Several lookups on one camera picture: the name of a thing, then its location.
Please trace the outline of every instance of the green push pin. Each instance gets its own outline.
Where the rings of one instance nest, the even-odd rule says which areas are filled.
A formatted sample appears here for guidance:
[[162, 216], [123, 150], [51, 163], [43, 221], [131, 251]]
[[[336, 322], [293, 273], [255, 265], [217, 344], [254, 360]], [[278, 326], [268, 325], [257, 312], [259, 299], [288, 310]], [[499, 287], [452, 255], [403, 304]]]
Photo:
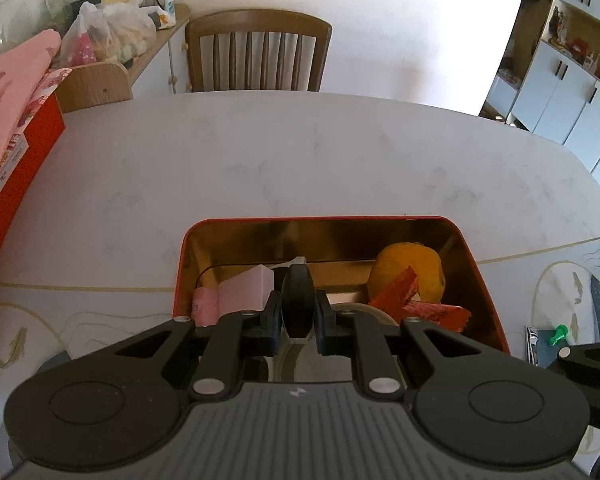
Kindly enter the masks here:
[[558, 341], [562, 341], [563, 339], [567, 339], [567, 334], [569, 333], [569, 329], [564, 325], [558, 325], [555, 328], [554, 336], [549, 338], [549, 345], [556, 346]]

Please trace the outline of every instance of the white marble table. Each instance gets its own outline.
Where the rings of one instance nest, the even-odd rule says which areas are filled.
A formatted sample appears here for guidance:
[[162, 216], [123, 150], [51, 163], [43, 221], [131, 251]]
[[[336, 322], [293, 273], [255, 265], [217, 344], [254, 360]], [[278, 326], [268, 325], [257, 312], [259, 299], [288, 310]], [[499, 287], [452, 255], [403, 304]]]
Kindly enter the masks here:
[[168, 319], [183, 236], [202, 219], [440, 215], [479, 262], [600, 237], [600, 187], [574, 155], [448, 110], [253, 91], [64, 118], [0, 253], [2, 361], [27, 328], [0, 369], [0, 416], [59, 349], [80, 356]]

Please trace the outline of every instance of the wooden chair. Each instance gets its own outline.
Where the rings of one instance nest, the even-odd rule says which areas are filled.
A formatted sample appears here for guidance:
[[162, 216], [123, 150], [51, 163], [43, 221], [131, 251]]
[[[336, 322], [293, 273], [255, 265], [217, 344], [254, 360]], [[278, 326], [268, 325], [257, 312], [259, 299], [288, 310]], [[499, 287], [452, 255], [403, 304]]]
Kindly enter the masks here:
[[278, 64], [276, 69], [276, 90], [282, 89], [282, 79], [285, 70], [285, 43], [287, 34], [297, 34], [294, 65], [291, 76], [291, 89], [298, 90], [300, 78], [300, 62], [302, 57], [302, 37], [315, 38], [314, 57], [309, 75], [309, 92], [320, 90], [324, 63], [327, 59], [327, 49], [331, 39], [331, 25], [308, 14], [277, 9], [238, 9], [223, 10], [191, 20], [186, 28], [186, 41], [189, 46], [189, 71], [194, 92], [204, 91], [202, 77], [202, 54], [200, 38], [214, 37], [213, 47], [213, 78], [214, 90], [220, 89], [220, 54], [219, 34], [229, 34], [229, 89], [235, 90], [235, 34], [246, 32], [246, 47], [244, 54], [244, 89], [251, 90], [251, 35], [252, 32], [263, 32], [262, 63], [260, 67], [260, 90], [267, 89], [269, 68], [269, 33], [280, 33], [278, 49]]

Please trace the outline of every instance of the silver screw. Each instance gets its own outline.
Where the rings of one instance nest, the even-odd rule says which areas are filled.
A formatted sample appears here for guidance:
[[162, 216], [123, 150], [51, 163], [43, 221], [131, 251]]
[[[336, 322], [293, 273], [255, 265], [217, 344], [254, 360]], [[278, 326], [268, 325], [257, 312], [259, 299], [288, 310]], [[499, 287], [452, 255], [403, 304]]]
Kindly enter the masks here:
[[376, 377], [369, 381], [369, 389], [376, 394], [394, 394], [400, 389], [400, 383], [391, 377]]
[[224, 390], [224, 383], [220, 379], [211, 377], [199, 379], [193, 383], [193, 391], [200, 395], [215, 395]]

